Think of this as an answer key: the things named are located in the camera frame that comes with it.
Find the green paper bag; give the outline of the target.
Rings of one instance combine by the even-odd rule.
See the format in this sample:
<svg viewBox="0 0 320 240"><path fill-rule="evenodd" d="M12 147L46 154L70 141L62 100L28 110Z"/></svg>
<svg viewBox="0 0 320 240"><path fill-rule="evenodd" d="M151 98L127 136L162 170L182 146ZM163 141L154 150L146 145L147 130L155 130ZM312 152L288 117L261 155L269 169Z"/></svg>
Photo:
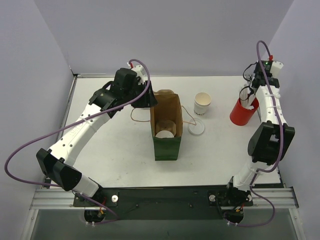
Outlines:
<svg viewBox="0 0 320 240"><path fill-rule="evenodd" d="M151 134L156 161L176 161L179 156L184 123L196 126L196 120L183 120L180 97L170 89L162 89L153 93L157 105L150 108Z"/></svg>

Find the brown cardboard cup carrier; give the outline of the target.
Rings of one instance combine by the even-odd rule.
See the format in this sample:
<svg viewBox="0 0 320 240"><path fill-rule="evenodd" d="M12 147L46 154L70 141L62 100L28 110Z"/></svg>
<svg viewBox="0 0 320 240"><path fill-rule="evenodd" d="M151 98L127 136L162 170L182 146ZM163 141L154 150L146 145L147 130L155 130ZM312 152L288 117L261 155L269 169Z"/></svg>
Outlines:
<svg viewBox="0 0 320 240"><path fill-rule="evenodd" d="M158 134L161 131L169 131L175 137L177 134L176 123L172 120L159 120L155 125L155 132Z"/></svg>

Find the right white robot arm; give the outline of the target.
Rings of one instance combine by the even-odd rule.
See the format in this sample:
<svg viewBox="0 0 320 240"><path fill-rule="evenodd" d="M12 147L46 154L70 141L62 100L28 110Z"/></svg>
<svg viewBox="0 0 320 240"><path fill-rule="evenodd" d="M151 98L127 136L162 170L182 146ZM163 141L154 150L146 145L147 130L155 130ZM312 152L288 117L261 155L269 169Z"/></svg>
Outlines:
<svg viewBox="0 0 320 240"><path fill-rule="evenodd" d="M257 62L249 88L255 96L248 107L242 106L249 97L239 98L229 118L237 126L246 125L255 112L259 113L260 126L248 142L251 157L227 185L228 197L247 201L250 188L258 175L271 171L284 158L294 136L294 127L288 126L280 104L280 84L277 78L283 64L271 59Z"/></svg>

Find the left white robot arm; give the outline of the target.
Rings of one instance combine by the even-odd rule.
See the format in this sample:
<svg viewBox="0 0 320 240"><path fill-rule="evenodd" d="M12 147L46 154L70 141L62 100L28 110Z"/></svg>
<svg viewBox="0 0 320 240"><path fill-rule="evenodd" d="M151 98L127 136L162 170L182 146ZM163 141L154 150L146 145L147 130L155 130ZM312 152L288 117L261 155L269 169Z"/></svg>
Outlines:
<svg viewBox="0 0 320 240"><path fill-rule="evenodd" d="M74 168L76 159L93 135L121 111L157 105L149 71L142 64L120 68L114 79L96 90L77 119L78 124L49 149L40 149L36 158L42 172L65 191L84 195L92 206L101 203L101 186Z"/></svg>

